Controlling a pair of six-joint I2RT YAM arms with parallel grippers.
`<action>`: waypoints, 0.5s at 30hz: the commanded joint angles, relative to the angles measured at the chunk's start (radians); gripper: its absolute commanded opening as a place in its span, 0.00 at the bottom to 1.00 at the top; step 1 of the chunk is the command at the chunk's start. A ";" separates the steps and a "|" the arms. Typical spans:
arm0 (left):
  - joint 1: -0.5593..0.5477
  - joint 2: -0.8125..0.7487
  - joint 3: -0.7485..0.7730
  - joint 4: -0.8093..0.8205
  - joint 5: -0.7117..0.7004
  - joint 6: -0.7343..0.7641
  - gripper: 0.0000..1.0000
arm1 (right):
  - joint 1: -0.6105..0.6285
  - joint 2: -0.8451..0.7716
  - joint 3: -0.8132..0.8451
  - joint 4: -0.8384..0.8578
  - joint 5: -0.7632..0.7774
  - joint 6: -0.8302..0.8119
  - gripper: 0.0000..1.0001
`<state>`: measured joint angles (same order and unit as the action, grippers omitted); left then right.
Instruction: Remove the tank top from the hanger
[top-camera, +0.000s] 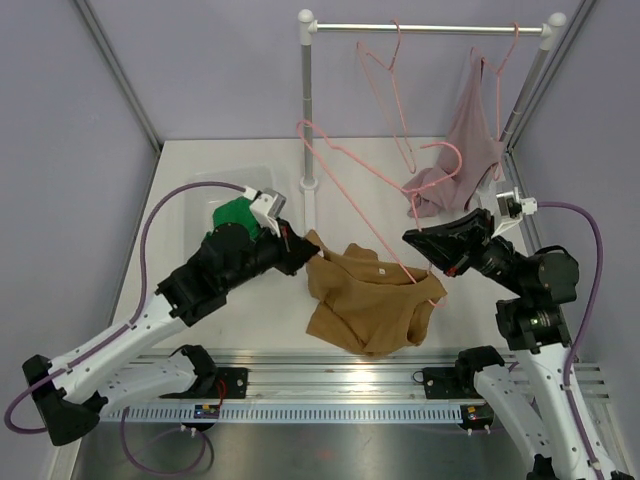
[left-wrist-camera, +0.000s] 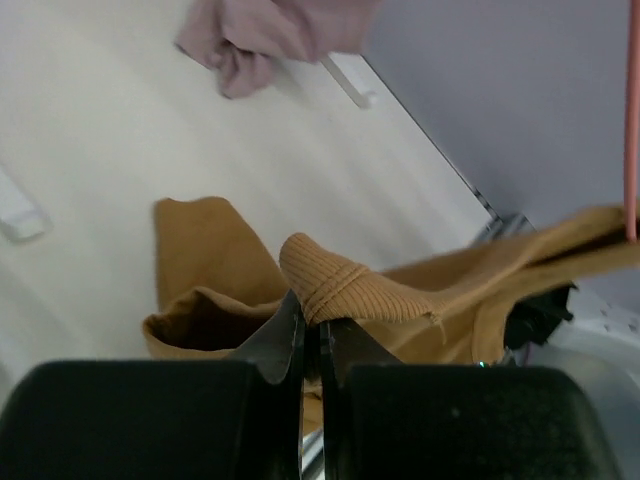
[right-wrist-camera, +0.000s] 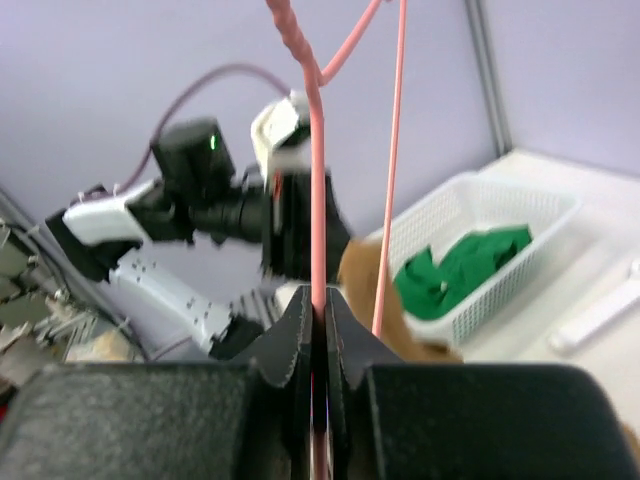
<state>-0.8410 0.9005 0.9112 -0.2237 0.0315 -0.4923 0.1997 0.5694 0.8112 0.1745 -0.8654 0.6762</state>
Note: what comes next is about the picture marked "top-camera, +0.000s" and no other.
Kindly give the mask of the green tank top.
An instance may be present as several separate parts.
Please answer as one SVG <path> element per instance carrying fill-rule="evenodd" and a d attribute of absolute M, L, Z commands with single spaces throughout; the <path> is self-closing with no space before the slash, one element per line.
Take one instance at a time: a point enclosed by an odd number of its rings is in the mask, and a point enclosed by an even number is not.
<path fill-rule="evenodd" d="M 213 227 L 233 223 L 243 226 L 252 240 L 261 234 L 261 226 L 250 211 L 251 201 L 245 197 L 238 197 L 218 208 L 212 214 Z"/>

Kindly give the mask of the brown tank top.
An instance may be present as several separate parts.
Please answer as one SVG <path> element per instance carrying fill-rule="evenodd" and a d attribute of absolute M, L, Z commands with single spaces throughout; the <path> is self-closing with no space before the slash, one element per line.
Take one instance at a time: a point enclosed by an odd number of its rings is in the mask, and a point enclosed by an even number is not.
<path fill-rule="evenodd" d="M 427 270 L 382 262 L 355 243 L 335 253 L 311 230 L 320 248 L 306 265 L 308 290 L 318 301 L 306 333 L 352 354 L 389 355 L 419 346 L 447 292 Z"/>

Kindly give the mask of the pink wire hanger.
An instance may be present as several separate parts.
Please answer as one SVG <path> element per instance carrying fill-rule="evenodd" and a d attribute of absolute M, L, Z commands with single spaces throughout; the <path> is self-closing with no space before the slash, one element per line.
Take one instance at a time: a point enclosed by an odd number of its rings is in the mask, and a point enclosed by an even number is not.
<path fill-rule="evenodd" d="M 383 61 L 374 51 L 372 51 L 365 42 L 356 42 L 356 53 L 360 62 L 360 66 L 364 72 L 365 78 L 369 84 L 369 87 L 374 95 L 376 103 L 383 115 L 386 126 L 391 133 L 391 137 L 394 140 L 396 148 L 411 174 L 417 172 L 417 163 L 415 157 L 415 151 L 409 140 L 409 128 L 405 119 L 403 105 L 400 99 L 397 78 L 396 78 L 396 63 L 399 55 L 399 50 L 402 45 L 402 30 L 397 19 L 391 21 L 393 30 L 396 33 L 396 44 L 393 54 L 388 62 Z M 391 92 L 393 94 L 393 100 L 395 104 L 395 113 L 392 114 L 388 107 L 386 100 L 383 98 L 382 93 L 378 88 L 378 84 L 374 78 L 371 65 L 376 64 L 382 70 L 384 70 L 390 80 Z"/>

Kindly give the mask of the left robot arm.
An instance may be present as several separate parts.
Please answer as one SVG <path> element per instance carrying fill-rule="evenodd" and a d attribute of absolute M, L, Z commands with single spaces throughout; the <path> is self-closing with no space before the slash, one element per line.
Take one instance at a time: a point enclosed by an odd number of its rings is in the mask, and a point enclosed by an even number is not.
<path fill-rule="evenodd" d="M 76 349 L 52 359 L 35 355 L 22 369 L 51 443 L 63 446 L 95 428 L 102 415 L 131 404 L 187 391 L 195 398 L 215 388 L 215 364 L 203 350 L 188 348 L 168 366 L 138 376 L 122 372 L 144 350 L 224 307 L 235 288 L 270 269 L 293 276 L 319 252 L 290 224 L 277 232 L 226 223 L 206 236 L 181 267 L 161 281 L 132 320 L 113 325 Z"/>

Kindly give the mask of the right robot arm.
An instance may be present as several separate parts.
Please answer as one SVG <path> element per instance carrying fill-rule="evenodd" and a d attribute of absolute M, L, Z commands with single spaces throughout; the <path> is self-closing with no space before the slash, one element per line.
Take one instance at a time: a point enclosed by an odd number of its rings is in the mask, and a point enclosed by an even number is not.
<path fill-rule="evenodd" d="M 528 478 L 628 478 L 609 456 L 573 381 L 574 343 L 561 307 L 577 298 L 579 264 L 568 251 L 551 246 L 525 256 L 480 208 L 447 224 L 408 230 L 403 240 L 448 277 L 473 269 L 513 293 L 497 301 L 496 323 L 535 401 L 517 391 L 491 346 L 461 351 L 453 380 L 460 393 L 479 395 L 498 416 Z"/>

